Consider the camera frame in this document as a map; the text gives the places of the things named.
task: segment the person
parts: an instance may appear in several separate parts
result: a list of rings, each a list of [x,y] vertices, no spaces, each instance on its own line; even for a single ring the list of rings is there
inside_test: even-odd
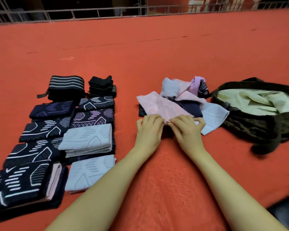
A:
[[[123,202],[133,177],[158,147],[164,119],[155,114],[137,121],[133,149],[103,177],[63,211],[47,231],[106,231]],[[178,116],[168,125],[182,150],[196,164],[233,231],[282,231],[286,229],[250,196],[205,150],[202,118]]]

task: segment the metal rack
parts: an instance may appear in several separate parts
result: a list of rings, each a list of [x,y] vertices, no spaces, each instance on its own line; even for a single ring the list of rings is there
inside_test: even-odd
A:
[[[138,4],[132,7],[111,7],[111,8],[87,8],[87,9],[58,9],[58,10],[30,10],[30,11],[13,11],[8,7],[6,0],[0,0],[0,24],[11,24],[18,22],[55,22],[55,21],[76,21],[90,19],[109,19],[109,18],[131,18],[144,16],[161,16],[161,15],[177,15],[177,14],[200,14],[200,13],[220,13],[231,11],[255,11],[259,9],[283,9],[289,8],[289,1],[273,1],[261,2],[255,1],[251,3],[234,3],[231,0],[217,0],[213,4],[189,4],[189,5],[156,5],[147,6]],[[138,9],[138,15],[123,15],[126,9]],[[100,12],[104,10],[119,10],[120,16],[101,17]],[[79,11],[95,11],[97,17],[77,18],[75,13]],[[50,13],[68,13],[68,17],[61,19],[52,19]],[[44,20],[31,20],[28,18],[30,14],[40,14]]]

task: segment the person's left hand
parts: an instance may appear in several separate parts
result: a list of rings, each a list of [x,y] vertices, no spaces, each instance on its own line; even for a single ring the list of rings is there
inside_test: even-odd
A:
[[[161,142],[165,119],[158,114],[147,115],[137,121],[137,137],[134,149],[148,159]]]

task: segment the dark brown bag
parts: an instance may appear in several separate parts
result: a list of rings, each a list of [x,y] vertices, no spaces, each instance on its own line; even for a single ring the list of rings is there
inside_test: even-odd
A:
[[[211,93],[212,102],[230,111],[223,127],[235,135],[254,143],[251,150],[257,155],[274,151],[282,142],[289,140],[289,112],[277,115],[258,116],[242,112],[217,98],[217,93],[226,89],[258,89],[281,91],[289,95],[289,86],[264,82],[256,77],[240,82],[227,82]]]

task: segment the red surface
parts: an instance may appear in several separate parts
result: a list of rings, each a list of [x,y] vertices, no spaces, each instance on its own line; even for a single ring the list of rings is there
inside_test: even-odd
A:
[[[93,75],[113,76],[121,160],[136,137],[136,96],[160,92],[165,77],[189,81],[200,75],[210,90],[253,76],[289,85],[289,10],[0,26],[0,169],[34,105],[48,101],[36,95],[54,74],[75,74],[86,82]],[[289,142],[258,159],[251,143],[223,128],[202,139],[263,206],[289,194]],[[66,194],[59,209],[3,222],[0,231],[44,230],[78,196]],[[172,139],[163,139],[136,175],[111,230],[223,227],[200,172]]]

